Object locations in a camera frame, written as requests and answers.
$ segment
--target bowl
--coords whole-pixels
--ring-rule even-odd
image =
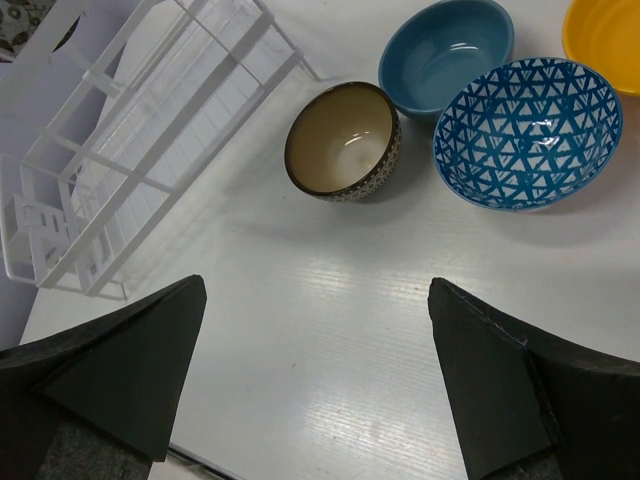
[[[285,166],[303,192],[358,200],[375,191],[396,165],[400,122],[393,102],[364,82],[335,86],[298,115],[285,146]]]
[[[380,87],[404,115],[435,122],[478,75],[508,62],[513,23],[491,0],[445,0],[425,8],[391,38]]]
[[[564,21],[567,58],[600,72],[621,93],[640,96],[640,2],[574,0]]]
[[[559,58],[498,67],[443,112],[433,153],[458,195],[498,210],[540,208],[577,192],[602,171],[622,134],[611,85]]]

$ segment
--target blue bowl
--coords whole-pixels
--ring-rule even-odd
[[[611,85],[584,65],[532,58],[462,90],[435,130],[440,176],[462,198],[497,210],[544,207],[602,171],[622,134]]]
[[[378,69],[380,87],[408,117],[435,122],[478,75],[511,59],[513,23],[491,0],[445,0],[407,21]]]

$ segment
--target wire rack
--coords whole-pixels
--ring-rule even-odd
[[[294,68],[302,65],[315,77],[260,0],[171,1],[175,18],[125,80],[104,72],[156,0],[139,4],[95,63],[72,41],[56,53],[85,73],[46,126],[16,114],[13,99],[29,88],[83,2],[58,0],[2,78],[0,113],[38,132],[24,158],[0,156],[10,278],[123,298],[122,265],[216,154]],[[108,95],[109,107],[78,144],[61,132],[92,89]],[[73,152],[61,172],[47,167],[52,144]],[[16,175],[17,192],[10,188]],[[55,183],[59,195],[39,198],[38,186],[46,183]]]

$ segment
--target white object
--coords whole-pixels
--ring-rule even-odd
[[[117,275],[123,264],[304,59],[260,0],[171,0],[169,7],[142,0],[95,63],[73,37],[56,54],[86,73],[50,124],[34,125],[13,102],[83,3],[57,2],[0,83],[0,114],[39,134],[25,158],[0,156],[0,198],[16,176],[22,186],[0,210],[4,263],[14,280],[124,298]],[[170,22],[126,78],[110,78],[105,69],[125,43],[137,41],[154,8],[168,11]],[[109,109],[79,145],[62,132],[92,88],[110,97]],[[75,154],[62,172],[47,170],[52,145]],[[39,182],[59,194],[38,198]],[[14,232],[16,218],[23,221]]]
[[[344,78],[347,67],[375,81],[387,40],[427,3],[269,7],[337,83],[356,78]],[[516,58],[563,55],[569,0],[500,3],[515,24]],[[427,310],[435,276],[551,333],[640,361],[633,101],[622,99],[620,147],[592,184],[542,212],[510,214],[452,193],[433,166],[428,130],[410,122],[397,170],[368,203],[298,192],[283,145],[315,92],[296,92],[289,79],[281,87],[154,231],[173,241],[152,234],[130,259],[141,272],[131,300],[193,273],[207,286],[173,443],[244,480],[465,480]],[[40,290],[23,342],[121,305]]]

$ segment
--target brown bowl rim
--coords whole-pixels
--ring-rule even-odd
[[[326,95],[329,95],[331,93],[334,93],[336,90],[341,90],[341,89],[351,88],[351,87],[364,87],[364,88],[368,88],[370,90],[373,90],[378,95],[380,95],[385,100],[385,102],[387,103],[387,106],[389,107],[389,110],[390,110],[390,113],[391,113],[391,122],[392,122],[392,124],[391,124],[391,135],[389,137],[389,142],[387,143],[387,148],[385,149],[384,153],[380,157],[380,160],[378,160],[376,162],[375,166],[371,170],[369,170],[357,182],[354,182],[354,183],[352,183],[351,185],[349,185],[349,186],[347,186],[345,188],[341,188],[340,190],[334,190],[332,192],[318,192],[316,190],[311,190],[310,188],[305,187],[302,183],[300,183],[298,181],[298,179],[295,177],[295,175],[293,174],[292,169],[291,169],[291,152],[290,152],[290,150],[291,150],[291,142],[293,141],[293,135],[294,135],[295,130],[298,127],[300,121],[305,116],[307,111],[314,104],[316,104],[322,97],[324,97]],[[391,153],[391,150],[394,147],[395,140],[396,140],[396,135],[398,133],[398,124],[399,124],[399,122],[400,122],[400,120],[398,118],[398,112],[396,111],[396,107],[395,107],[393,101],[391,100],[391,97],[389,97],[389,95],[387,95],[387,93],[384,90],[382,90],[380,87],[378,87],[377,85],[374,85],[374,84],[369,83],[369,82],[346,82],[346,83],[340,83],[340,84],[335,85],[335,86],[333,86],[331,88],[328,88],[327,90],[321,92],[316,97],[314,97],[313,100],[311,100],[302,109],[302,111],[298,114],[298,116],[296,117],[295,121],[293,122],[293,125],[291,125],[291,128],[289,129],[289,134],[287,135],[287,142],[286,142],[285,147],[284,147],[284,165],[285,165],[285,168],[287,170],[287,175],[289,176],[289,179],[293,182],[293,184],[296,187],[298,187],[304,193],[307,193],[307,194],[312,195],[314,197],[333,197],[333,196],[341,196],[341,195],[347,194],[347,193],[351,192],[354,187],[356,187],[357,185],[362,183],[364,180],[366,180],[367,178],[372,176],[375,173],[375,171],[378,169],[378,167],[382,167],[382,165],[384,165],[384,163],[389,160],[389,155]]]

